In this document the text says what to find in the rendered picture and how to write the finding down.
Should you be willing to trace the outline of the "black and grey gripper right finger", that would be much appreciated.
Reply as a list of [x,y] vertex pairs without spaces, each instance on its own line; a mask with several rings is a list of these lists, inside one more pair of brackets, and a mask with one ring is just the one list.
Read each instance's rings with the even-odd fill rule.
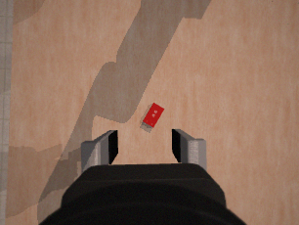
[[172,129],[172,153],[177,162],[198,164],[207,172],[204,139],[194,139],[181,129]]

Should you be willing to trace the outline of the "red 9v battery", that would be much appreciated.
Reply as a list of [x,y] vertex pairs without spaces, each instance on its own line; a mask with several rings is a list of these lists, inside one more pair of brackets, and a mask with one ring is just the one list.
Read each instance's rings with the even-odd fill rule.
[[163,113],[164,108],[161,106],[153,103],[147,113],[146,117],[144,118],[144,124],[148,124],[149,127],[154,127],[160,118],[161,114]]

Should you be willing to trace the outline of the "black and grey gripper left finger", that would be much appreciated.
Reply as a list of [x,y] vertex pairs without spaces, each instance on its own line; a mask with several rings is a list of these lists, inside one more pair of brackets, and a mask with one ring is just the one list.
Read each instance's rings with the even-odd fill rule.
[[94,165],[112,164],[118,154],[118,131],[109,130],[93,141],[81,143],[81,174]]

